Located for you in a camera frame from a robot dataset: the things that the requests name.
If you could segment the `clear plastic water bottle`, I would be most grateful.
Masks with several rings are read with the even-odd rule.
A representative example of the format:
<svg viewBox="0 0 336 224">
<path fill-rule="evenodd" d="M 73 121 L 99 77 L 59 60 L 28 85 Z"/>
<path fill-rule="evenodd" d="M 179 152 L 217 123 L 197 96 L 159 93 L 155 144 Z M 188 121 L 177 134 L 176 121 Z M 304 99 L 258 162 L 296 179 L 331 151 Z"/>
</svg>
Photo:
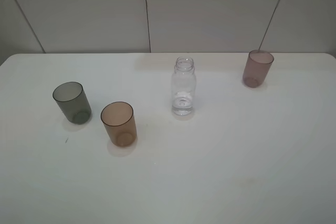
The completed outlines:
<svg viewBox="0 0 336 224">
<path fill-rule="evenodd" d="M 174 114 L 189 115 L 193 112 L 196 90 L 194 60 L 191 57 L 178 57 L 171 78 L 171 104 Z"/>
</svg>

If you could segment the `brown translucent plastic cup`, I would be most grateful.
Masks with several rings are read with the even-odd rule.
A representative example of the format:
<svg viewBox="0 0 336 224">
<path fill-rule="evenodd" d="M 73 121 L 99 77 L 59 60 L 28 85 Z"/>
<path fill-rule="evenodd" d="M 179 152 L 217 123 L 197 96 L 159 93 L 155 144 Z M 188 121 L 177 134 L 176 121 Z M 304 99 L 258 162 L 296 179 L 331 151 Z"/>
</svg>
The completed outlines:
<svg viewBox="0 0 336 224">
<path fill-rule="evenodd" d="M 110 103 L 102 110 L 100 118 L 115 146 L 130 146 L 137 139 L 134 110 L 130 104 L 123 101 Z"/>
</svg>

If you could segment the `pink translucent plastic cup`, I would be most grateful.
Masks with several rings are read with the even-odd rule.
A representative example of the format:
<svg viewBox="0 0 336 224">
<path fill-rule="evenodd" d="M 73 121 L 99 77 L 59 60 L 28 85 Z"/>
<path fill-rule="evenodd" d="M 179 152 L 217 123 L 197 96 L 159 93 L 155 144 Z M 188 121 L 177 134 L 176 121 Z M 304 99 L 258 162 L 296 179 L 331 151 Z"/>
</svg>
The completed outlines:
<svg viewBox="0 0 336 224">
<path fill-rule="evenodd" d="M 243 73 L 243 83 L 250 88 L 261 86 L 274 61 L 271 53 L 263 50 L 253 50 L 248 54 Z"/>
</svg>

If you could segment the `grey translucent plastic cup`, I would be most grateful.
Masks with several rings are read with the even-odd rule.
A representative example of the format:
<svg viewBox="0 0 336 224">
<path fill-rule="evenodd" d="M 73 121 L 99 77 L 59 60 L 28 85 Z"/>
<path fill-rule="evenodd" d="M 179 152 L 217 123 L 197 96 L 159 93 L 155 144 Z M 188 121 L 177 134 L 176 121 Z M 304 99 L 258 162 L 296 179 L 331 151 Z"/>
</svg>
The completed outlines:
<svg viewBox="0 0 336 224">
<path fill-rule="evenodd" d="M 52 93 L 66 119 L 73 124 L 85 124 L 91 118 L 92 110 L 82 84 L 66 82 Z"/>
</svg>

